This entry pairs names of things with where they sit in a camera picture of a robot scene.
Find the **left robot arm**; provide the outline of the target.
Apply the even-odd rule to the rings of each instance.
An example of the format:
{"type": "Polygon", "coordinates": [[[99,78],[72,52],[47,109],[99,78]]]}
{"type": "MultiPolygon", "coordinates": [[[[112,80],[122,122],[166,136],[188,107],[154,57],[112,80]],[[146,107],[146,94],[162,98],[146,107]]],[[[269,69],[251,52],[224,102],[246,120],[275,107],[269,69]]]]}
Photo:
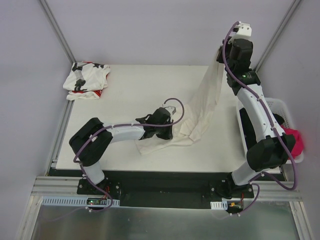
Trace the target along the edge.
{"type": "Polygon", "coordinates": [[[99,160],[109,144],[126,140],[145,140],[153,136],[171,140],[172,127],[166,125],[173,122],[172,116],[175,112],[176,108],[173,106],[159,107],[153,114],[137,118],[128,126],[112,127],[99,132],[77,157],[90,179],[89,190],[96,195],[105,191],[105,175],[99,160]]]}

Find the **cream white t shirt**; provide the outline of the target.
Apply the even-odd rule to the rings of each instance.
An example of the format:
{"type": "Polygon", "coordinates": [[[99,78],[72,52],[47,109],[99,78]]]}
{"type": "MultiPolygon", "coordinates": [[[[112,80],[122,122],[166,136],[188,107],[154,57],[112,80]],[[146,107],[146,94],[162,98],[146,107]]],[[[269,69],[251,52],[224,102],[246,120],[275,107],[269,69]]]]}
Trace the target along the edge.
{"type": "Polygon", "coordinates": [[[173,138],[163,140],[152,137],[135,142],[142,156],[167,147],[187,147],[202,138],[210,126],[221,95],[224,65],[217,61],[217,57],[218,54],[207,68],[192,99],[184,105],[185,112],[182,120],[172,126],[173,138]]]}

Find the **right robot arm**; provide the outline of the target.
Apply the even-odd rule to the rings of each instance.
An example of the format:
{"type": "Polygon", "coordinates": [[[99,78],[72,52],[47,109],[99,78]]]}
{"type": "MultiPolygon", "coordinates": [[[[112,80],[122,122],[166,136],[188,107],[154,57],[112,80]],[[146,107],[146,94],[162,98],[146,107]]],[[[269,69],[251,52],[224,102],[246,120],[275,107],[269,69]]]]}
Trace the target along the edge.
{"type": "Polygon", "coordinates": [[[226,37],[216,59],[224,64],[227,84],[246,110],[256,138],[246,152],[246,162],[231,173],[232,181],[225,184],[226,194],[233,198],[242,193],[243,185],[260,174],[265,175],[287,161],[295,163],[291,154],[295,137],[285,133],[270,110],[260,79],[250,68],[252,53],[251,41],[226,37]]]}

